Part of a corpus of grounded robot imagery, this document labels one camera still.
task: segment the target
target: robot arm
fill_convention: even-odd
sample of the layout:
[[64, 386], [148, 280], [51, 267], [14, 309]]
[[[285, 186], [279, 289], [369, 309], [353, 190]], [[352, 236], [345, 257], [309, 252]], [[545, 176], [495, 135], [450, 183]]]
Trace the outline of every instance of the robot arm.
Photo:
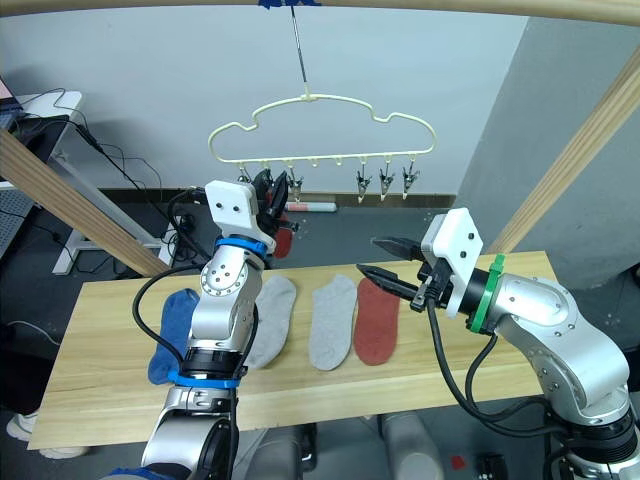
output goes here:
[[[556, 438], [566, 449], [563, 478], [640, 478], [638, 431], [626, 386], [629, 367], [613, 341], [582, 317], [568, 290], [549, 280], [502, 274], [502, 256], [489, 272], [475, 268], [482, 242], [466, 209], [437, 216], [421, 243], [396, 238], [374, 243], [422, 261], [419, 286], [380, 268], [358, 266], [379, 287], [410, 301], [418, 312], [429, 311], [432, 302], [450, 317], [469, 315], [471, 331], [500, 334], [525, 355], [551, 407], [548, 421], [558, 427]], [[430, 320], [435, 338], [437, 320]], [[514, 432], [489, 423], [452, 377], [451, 383], [465, 410], [500, 433]]]
[[253, 185], [213, 181], [205, 191], [222, 236], [202, 268], [187, 353], [169, 374], [174, 386], [142, 458], [148, 471], [176, 480], [231, 478], [236, 389], [257, 329], [255, 300], [266, 254], [276, 247], [286, 175], [273, 182], [264, 171]]

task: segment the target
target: gray wall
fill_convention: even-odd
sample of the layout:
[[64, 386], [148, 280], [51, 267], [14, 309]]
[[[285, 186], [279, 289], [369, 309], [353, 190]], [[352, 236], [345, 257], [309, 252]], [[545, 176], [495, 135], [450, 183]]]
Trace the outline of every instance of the gray wall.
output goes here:
[[[489, 245], [589, 115], [640, 29], [532, 18], [456, 204]], [[640, 111], [520, 243], [558, 277], [587, 287], [640, 262]]]
[[[527, 18], [375, 8], [296, 12], [312, 91], [362, 98], [384, 116], [400, 111], [431, 122], [440, 145], [419, 160], [422, 175], [412, 191], [457, 193]], [[237, 177], [236, 167], [210, 156], [211, 130], [248, 123], [260, 105], [303, 93], [286, 8], [129, 8], [2, 18], [0, 58], [17, 93], [60, 86], [81, 91], [96, 136], [146, 157], [165, 186]], [[335, 102], [280, 109], [265, 114], [263, 125], [243, 137], [227, 132], [221, 153], [404, 150], [430, 140], [406, 121], [381, 127], [366, 110]], [[69, 150], [71, 161], [99, 186], [130, 187], [80, 141]], [[367, 174], [382, 163], [373, 161]], [[134, 178], [153, 185], [143, 165], [129, 164]], [[392, 164], [393, 192], [402, 191], [402, 164], [408, 161]], [[358, 166], [351, 160], [296, 170], [308, 191], [355, 192]], [[370, 188], [378, 191], [375, 180]]]

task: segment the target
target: green ring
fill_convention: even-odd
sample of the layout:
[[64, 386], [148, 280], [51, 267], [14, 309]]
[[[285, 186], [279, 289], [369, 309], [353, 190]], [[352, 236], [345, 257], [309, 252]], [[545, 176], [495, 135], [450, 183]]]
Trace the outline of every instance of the green ring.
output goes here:
[[500, 278], [500, 274], [504, 269], [503, 264], [504, 255], [500, 253], [496, 255], [495, 260], [489, 267], [489, 280], [487, 280], [487, 284], [484, 287], [480, 305], [478, 305], [478, 309], [473, 315], [473, 320], [471, 322], [471, 326], [469, 327], [469, 330], [471, 330], [473, 333], [480, 333], [480, 329], [482, 329], [482, 325], [484, 325], [484, 320], [487, 316], [487, 310], [489, 309], [489, 304], [491, 303], [491, 297], [493, 297], [493, 292], [496, 291], [498, 278]]

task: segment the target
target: red object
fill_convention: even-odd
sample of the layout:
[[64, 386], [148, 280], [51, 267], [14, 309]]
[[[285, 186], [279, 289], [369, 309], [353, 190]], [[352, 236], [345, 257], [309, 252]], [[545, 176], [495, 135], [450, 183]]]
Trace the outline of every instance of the red object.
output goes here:
[[290, 212], [308, 212], [309, 211], [309, 205], [306, 203], [293, 203], [291, 202], [291, 205], [287, 206], [287, 210], [289, 210]]
[[391, 295], [369, 279], [358, 285], [358, 318], [354, 344], [366, 365], [385, 363], [396, 348], [400, 298]]
[[467, 467], [467, 462], [465, 462], [464, 458], [462, 458], [460, 455], [454, 455], [453, 457], [451, 457], [451, 467], [454, 470], [462, 470], [463, 468]]
[[[287, 215], [282, 214], [280, 220], [287, 220]], [[293, 232], [288, 228], [281, 228], [276, 232], [276, 249], [273, 252], [273, 256], [276, 258], [284, 258], [289, 255], [291, 251], [291, 244], [293, 243]]]

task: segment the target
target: gray sock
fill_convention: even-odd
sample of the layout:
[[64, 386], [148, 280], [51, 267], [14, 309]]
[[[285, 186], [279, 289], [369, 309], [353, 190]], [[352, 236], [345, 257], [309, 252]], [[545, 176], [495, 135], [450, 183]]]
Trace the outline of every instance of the gray sock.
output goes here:
[[355, 284], [344, 275], [314, 290], [309, 359], [317, 369], [333, 370], [347, 357], [356, 298]]
[[296, 300], [296, 286], [285, 277], [273, 276], [260, 290], [256, 305], [260, 323], [245, 365], [262, 368], [284, 347], [289, 333], [291, 310]]

